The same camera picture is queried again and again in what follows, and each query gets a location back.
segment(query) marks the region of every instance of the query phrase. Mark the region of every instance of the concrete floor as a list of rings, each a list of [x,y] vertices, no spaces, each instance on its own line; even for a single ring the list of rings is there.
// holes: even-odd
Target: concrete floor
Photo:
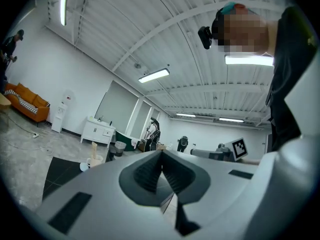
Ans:
[[[9,117],[22,128],[41,134],[33,138],[28,133],[0,114],[0,172],[13,198],[21,205],[35,211],[42,203],[43,189],[52,157],[73,162],[86,162],[91,156],[91,141],[62,131],[57,133],[51,127],[36,123],[12,109]],[[139,150],[123,152],[123,156],[141,153]],[[97,154],[106,160],[106,145],[98,144]],[[172,226],[175,225],[177,196],[174,195],[164,217]]]

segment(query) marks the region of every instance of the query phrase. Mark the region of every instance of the sleeve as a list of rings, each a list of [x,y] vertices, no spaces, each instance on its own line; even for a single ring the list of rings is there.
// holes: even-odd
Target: sleeve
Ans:
[[[9,39],[10,39],[10,37],[8,37],[8,38],[4,41],[4,43],[1,44],[1,51],[2,51],[3,53],[6,52],[6,45],[9,43]]]
[[[156,130],[156,127],[154,125],[151,125],[148,132],[152,134],[155,130]]]

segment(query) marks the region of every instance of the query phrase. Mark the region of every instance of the striped pillow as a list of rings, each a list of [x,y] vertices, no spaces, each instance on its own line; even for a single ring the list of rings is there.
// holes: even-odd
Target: striped pillow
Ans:
[[[12,89],[6,90],[6,91],[4,92],[4,95],[8,95],[8,94],[13,94],[13,95],[15,95],[15,96],[17,96],[17,97],[19,98],[19,95],[16,94],[16,92],[15,92],[14,90],[12,90]]]
[[[24,99],[20,98],[20,104],[24,106],[27,110],[31,111],[32,113],[36,114],[38,112],[38,108],[34,105],[30,104],[29,102],[25,101]]]

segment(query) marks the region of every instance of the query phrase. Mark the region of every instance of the black floor mat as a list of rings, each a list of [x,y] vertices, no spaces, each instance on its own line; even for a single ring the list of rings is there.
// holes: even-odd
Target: black floor mat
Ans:
[[[42,200],[80,173],[79,162],[53,157],[45,178]]]

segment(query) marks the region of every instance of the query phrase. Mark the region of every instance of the ceiling light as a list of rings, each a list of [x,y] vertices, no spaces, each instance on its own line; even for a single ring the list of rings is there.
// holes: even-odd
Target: ceiling light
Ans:
[[[66,25],[67,0],[60,0],[60,20],[63,26]]]
[[[274,65],[274,58],[270,56],[256,56],[256,55],[226,55],[224,57],[225,64],[253,64],[271,66]]]
[[[163,68],[163,69],[158,70],[156,72],[153,72],[151,74],[147,74],[146,76],[141,77],[138,80],[140,83],[145,83],[150,80],[154,80],[157,78],[162,78],[162,77],[168,76],[169,74],[170,74],[169,70],[167,68]]]
[[[243,123],[244,121],[241,119],[231,119],[231,118],[219,118],[220,121],[228,121],[228,122],[236,122],[236,123]]]
[[[181,113],[176,113],[177,116],[181,117],[190,117],[190,118],[195,118],[196,116],[194,114],[181,114]]]

